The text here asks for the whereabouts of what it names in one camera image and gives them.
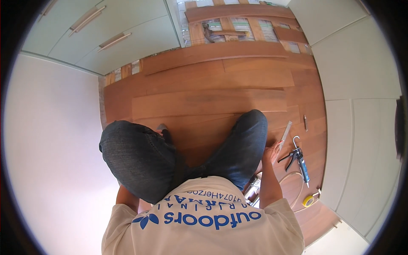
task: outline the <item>jeans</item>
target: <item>jeans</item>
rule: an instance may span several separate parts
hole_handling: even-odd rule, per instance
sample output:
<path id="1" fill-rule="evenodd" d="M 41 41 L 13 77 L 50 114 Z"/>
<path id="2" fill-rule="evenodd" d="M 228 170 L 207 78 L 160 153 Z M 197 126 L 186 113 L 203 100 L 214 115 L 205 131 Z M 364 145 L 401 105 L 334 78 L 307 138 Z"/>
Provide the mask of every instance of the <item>jeans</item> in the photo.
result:
<path id="1" fill-rule="evenodd" d="M 243 114 L 226 141 L 201 166 L 184 167 L 183 182 L 216 175 L 241 191 L 262 158 L 268 122 L 259 110 Z M 135 196 L 152 204 L 169 192 L 176 148 L 150 128 L 120 120 L 102 132 L 99 150 L 117 180 Z"/>

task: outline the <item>wooden floor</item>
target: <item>wooden floor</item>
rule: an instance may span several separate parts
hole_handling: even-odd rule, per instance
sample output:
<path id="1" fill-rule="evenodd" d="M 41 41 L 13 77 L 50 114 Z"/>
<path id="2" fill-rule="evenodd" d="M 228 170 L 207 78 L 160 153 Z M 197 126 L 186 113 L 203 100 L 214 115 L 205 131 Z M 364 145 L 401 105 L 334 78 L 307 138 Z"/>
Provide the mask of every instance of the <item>wooden floor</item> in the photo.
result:
<path id="1" fill-rule="evenodd" d="M 221 113 L 186 116 L 164 116 L 133 119 L 132 99 L 146 95 L 197 91 L 208 89 L 209 83 L 222 81 L 228 89 L 273 89 L 286 92 L 286 112 L 265 112 L 268 119 L 268 141 L 280 140 L 288 121 L 293 125 L 280 157 L 288 154 L 294 146 L 292 138 L 300 137 L 297 144 L 302 148 L 308 167 L 310 188 L 304 186 L 299 201 L 293 210 L 303 208 L 303 199 L 317 192 L 322 184 L 326 161 L 326 111 L 320 78 L 313 56 L 288 53 L 283 58 L 236 58 L 215 60 L 177 67 L 151 75 L 131 75 L 108 85 L 105 90 L 106 119 L 128 120 L 156 129 L 160 123 L 167 125 L 176 148 L 186 157 L 189 166 L 202 164 L 226 139 L 230 129 L 242 113 Z M 150 102 L 155 108 L 170 107 L 162 102 Z M 307 116 L 308 131 L 305 131 L 303 116 Z M 287 160 L 274 165 L 278 180 L 287 173 Z M 299 171 L 294 163 L 288 172 Z M 291 203 L 303 185 L 295 175 L 282 183 L 284 197 Z M 305 243 L 309 245 L 339 221 L 339 218 L 320 202 L 296 213 Z"/>

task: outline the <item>blue logo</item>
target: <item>blue logo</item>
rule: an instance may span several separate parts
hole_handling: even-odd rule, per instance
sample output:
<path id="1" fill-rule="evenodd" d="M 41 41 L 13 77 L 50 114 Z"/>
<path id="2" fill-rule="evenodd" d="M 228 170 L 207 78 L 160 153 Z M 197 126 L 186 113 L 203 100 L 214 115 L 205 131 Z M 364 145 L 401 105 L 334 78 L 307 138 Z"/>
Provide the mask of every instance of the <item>blue logo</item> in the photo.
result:
<path id="1" fill-rule="evenodd" d="M 149 222 L 149 220 L 153 223 L 159 224 L 159 218 L 157 218 L 156 215 L 149 213 L 148 215 L 144 216 L 144 217 L 139 217 L 136 218 L 132 221 L 132 223 L 134 222 L 140 222 L 140 227 L 142 229 L 144 229 L 147 225 L 147 223 Z"/>

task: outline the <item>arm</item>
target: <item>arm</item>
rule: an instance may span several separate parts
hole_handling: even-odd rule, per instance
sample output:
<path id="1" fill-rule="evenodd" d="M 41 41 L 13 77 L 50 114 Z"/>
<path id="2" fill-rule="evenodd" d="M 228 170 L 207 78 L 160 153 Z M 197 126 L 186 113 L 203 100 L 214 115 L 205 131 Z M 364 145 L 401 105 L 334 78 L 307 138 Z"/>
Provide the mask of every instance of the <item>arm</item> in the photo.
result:
<path id="1" fill-rule="evenodd" d="M 283 198 L 281 186 L 276 179 L 272 167 L 272 161 L 279 155 L 280 143 L 276 142 L 273 146 L 265 148 L 264 155 L 262 156 L 262 179 L 259 191 L 259 208 L 261 209 Z"/>
<path id="2" fill-rule="evenodd" d="M 139 208 L 139 198 L 130 193 L 123 185 L 121 185 L 116 197 L 116 204 L 125 204 L 137 214 L 137 209 Z"/>

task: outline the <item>cable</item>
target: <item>cable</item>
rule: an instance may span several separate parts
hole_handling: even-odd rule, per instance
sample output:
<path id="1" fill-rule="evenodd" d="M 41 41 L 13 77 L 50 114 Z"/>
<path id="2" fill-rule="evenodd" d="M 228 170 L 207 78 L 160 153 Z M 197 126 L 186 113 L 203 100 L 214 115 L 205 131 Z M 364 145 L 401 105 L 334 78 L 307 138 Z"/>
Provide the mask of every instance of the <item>cable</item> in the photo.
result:
<path id="1" fill-rule="evenodd" d="M 292 173 L 290 173 L 290 174 L 285 175 L 285 176 L 282 178 L 282 180 L 279 181 L 279 185 L 280 185 L 284 180 L 286 180 L 287 178 L 289 178 L 289 177 L 292 176 L 292 175 L 300 175 L 300 177 L 302 177 L 302 186 L 301 186 L 301 188 L 300 188 L 299 194 L 297 195 L 297 197 L 295 198 L 295 200 L 290 204 L 290 208 L 291 208 L 291 209 L 295 206 L 296 202 L 298 201 L 298 199 L 299 199 L 299 197 L 300 197 L 300 194 L 302 193 L 303 185 L 304 185 L 304 184 L 303 184 L 303 176 L 302 176 L 302 174 L 301 174 L 300 172 L 292 172 Z M 309 207 L 312 206 L 313 204 L 315 204 L 316 201 L 317 201 L 317 199 L 316 199 L 311 205 L 309 205 Z M 306 209 L 306 208 L 307 208 L 307 207 L 302 208 L 302 209 L 297 210 L 297 211 L 294 211 L 294 213 L 303 211 L 303 210 Z"/>

